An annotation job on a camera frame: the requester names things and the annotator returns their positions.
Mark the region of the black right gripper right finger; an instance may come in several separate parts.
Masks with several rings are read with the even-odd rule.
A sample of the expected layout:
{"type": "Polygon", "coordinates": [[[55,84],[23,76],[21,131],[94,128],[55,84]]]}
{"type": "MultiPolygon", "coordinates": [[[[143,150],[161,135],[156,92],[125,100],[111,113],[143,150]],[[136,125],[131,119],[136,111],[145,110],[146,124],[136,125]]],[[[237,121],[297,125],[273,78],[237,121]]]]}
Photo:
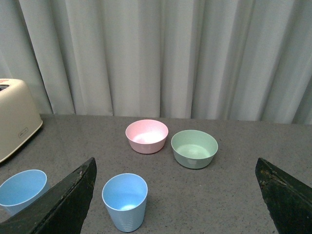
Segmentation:
{"type": "Polygon", "coordinates": [[[263,158],[255,175],[270,217],[280,234],[312,232],[312,188],[263,158]]]}

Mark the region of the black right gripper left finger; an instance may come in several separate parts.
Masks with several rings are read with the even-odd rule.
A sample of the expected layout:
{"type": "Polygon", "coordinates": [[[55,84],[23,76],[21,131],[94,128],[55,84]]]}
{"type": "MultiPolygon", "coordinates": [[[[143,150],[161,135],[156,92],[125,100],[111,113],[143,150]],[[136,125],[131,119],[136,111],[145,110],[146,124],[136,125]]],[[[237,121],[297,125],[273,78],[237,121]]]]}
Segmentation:
{"type": "Polygon", "coordinates": [[[92,157],[32,204],[0,224],[2,234],[79,234],[97,176],[92,157]]]}

